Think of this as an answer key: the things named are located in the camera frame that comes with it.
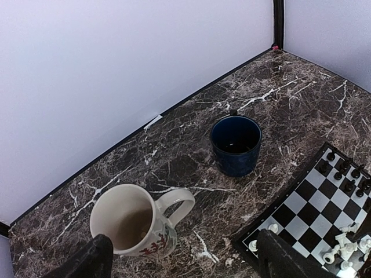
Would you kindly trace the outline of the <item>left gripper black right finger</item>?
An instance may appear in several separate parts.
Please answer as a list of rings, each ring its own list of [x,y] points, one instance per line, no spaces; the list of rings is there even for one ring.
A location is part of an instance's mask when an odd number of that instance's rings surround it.
[[[272,231],[263,229],[257,238],[261,277],[333,277],[315,262],[306,259]]]

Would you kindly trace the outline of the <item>black silver chess board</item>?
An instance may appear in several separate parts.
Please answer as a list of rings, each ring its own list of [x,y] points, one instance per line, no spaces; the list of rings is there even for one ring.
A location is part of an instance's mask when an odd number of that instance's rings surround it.
[[[255,270],[258,253],[248,244],[270,224],[277,235],[306,259],[338,277],[356,277],[370,252],[370,233],[355,240],[348,254],[342,246],[353,242],[346,227],[360,227],[370,214],[370,174],[328,142],[324,143],[297,180],[261,216],[254,220],[233,246]]]

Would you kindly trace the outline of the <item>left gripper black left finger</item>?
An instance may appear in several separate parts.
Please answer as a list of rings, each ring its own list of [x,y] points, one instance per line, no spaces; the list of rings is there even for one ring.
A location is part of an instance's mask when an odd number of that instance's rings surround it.
[[[112,241],[99,234],[43,277],[111,277],[113,255]]]

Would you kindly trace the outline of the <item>white rook chess piece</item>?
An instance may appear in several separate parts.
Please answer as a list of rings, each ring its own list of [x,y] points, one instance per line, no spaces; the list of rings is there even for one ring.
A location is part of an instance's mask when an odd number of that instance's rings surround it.
[[[277,234],[279,232],[278,224],[273,223],[268,226],[268,230],[272,231],[273,233]]]

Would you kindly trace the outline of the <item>white pawn chess piece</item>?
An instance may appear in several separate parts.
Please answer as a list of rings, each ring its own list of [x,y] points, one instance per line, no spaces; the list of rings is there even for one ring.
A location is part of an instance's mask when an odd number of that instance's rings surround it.
[[[252,240],[249,242],[248,249],[253,253],[257,252],[257,240]]]

